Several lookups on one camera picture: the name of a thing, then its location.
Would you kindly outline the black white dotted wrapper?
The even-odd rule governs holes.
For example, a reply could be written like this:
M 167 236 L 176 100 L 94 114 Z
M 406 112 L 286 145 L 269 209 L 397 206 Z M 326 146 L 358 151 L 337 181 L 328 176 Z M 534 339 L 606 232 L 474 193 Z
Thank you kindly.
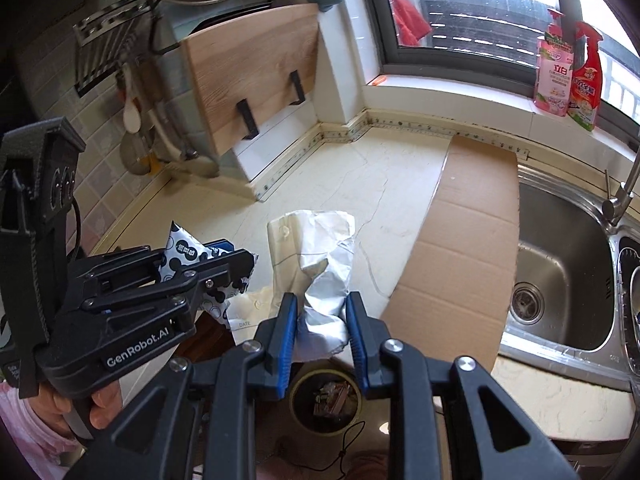
M 230 328 L 230 299 L 246 292 L 257 259 L 258 255 L 244 248 L 236 249 L 225 238 L 203 244 L 173 221 L 158 272 L 162 282 L 188 271 L 213 273 L 204 278 L 204 296 L 198 308 Z

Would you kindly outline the white paper bag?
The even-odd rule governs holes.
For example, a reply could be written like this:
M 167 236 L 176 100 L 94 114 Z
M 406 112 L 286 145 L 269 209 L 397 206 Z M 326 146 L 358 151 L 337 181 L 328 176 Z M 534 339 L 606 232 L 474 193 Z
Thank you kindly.
M 298 210 L 268 223 L 272 285 L 230 300 L 230 330 L 237 344 L 279 313 L 283 296 L 297 299 L 293 359 L 332 358 L 348 344 L 344 301 L 355 258 L 356 221 L 341 210 Z

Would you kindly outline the round trash bin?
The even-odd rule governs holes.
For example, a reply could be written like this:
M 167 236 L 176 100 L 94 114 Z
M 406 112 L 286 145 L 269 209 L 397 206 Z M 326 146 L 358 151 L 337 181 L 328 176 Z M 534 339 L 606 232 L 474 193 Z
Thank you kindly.
M 341 370 L 318 368 L 296 379 L 288 407 L 303 429 L 333 437 L 358 420 L 362 395 L 356 382 Z

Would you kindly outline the white ladle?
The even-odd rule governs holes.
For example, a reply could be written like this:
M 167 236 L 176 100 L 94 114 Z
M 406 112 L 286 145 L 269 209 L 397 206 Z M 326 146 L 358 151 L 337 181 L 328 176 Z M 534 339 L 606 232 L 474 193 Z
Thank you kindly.
M 134 85 L 132 84 L 132 73 L 128 63 L 122 66 L 122 74 L 125 79 L 125 104 L 124 117 L 122 121 L 127 132 L 135 134 L 141 129 L 141 117 L 137 105 L 134 102 Z

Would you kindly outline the brown cardboard sheet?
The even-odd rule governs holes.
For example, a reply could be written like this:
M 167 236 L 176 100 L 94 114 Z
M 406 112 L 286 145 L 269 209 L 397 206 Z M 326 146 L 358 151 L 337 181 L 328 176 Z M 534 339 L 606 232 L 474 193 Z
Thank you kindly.
M 455 136 L 404 272 L 381 315 L 424 356 L 495 364 L 515 283 L 520 187 L 514 153 Z

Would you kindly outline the stainless steel sink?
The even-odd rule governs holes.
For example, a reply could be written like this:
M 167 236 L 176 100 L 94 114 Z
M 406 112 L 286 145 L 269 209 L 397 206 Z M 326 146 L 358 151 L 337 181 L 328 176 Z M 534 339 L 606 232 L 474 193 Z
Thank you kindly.
M 639 222 L 605 221 L 602 200 L 520 166 L 515 284 L 499 352 L 567 378 L 628 391 L 639 381 L 639 326 L 630 278 Z

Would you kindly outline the wooden cutting board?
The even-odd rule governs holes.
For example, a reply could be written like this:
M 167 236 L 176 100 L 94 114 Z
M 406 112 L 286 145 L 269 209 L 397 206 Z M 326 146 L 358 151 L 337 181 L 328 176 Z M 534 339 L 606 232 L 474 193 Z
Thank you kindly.
M 221 156 L 314 90 L 319 8 L 292 4 L 209 26 L 181 41 L 213 151 Z

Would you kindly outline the chrome faucet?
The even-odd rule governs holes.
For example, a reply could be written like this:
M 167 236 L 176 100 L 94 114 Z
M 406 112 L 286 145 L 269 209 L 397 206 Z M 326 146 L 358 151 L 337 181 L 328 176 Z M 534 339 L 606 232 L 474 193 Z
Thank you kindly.
M 611 179 L 608 170 L 604 170 L 605 200 L 602 203 L 602 216 L 610 226 L 617 226 L 634 198 L 634 186 L 639 179 L 640 154 L 636 153 L 626 181 L 620 182 L 617 191 L 611 193 Z

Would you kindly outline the orange object on sill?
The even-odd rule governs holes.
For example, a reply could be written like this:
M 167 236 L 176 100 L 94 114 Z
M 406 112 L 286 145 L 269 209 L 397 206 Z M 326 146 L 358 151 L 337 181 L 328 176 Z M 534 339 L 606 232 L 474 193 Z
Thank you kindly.
M 382 84 L 383 82 L 385 82 L 387 80 L 387 77 L 385 75 L 378 75 L 377 77 L 375 77 L 371 82 L 370 82 L 370 86 L 379 86 L 380 84 Z

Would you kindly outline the red spray bottle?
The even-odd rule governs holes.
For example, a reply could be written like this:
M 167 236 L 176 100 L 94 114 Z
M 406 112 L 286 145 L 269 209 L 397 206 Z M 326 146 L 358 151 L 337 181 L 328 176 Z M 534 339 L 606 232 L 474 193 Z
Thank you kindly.
M 573 72 L 567 115 L 587 131 L 596 125 L 603 86 L 599 44 L 603 40 L 597 29 L 586 22 L 576 23 L 576 38 L 586 40 L 586 57 Z

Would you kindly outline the black wall rack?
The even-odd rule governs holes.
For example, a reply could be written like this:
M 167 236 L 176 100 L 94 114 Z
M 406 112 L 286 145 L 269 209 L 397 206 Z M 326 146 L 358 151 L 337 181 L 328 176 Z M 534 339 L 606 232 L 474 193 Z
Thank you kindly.
M 118 70 L 151 12 L 152 0 L 118 0 L 73 26 L 75 83 L 82 98 Z

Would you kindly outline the window frame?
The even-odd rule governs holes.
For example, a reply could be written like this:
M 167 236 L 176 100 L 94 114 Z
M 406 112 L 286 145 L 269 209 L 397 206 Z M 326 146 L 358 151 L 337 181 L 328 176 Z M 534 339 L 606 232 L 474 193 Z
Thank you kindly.
M 538 42 L 557 22 L 566 40 L 585 21 L 603 36 L 597 125 L 639 137 L 639 39 L 606 0 L 366 0 L 384 72 L 533 96 Z M 553 11 L 559 12 L 552 18 Z

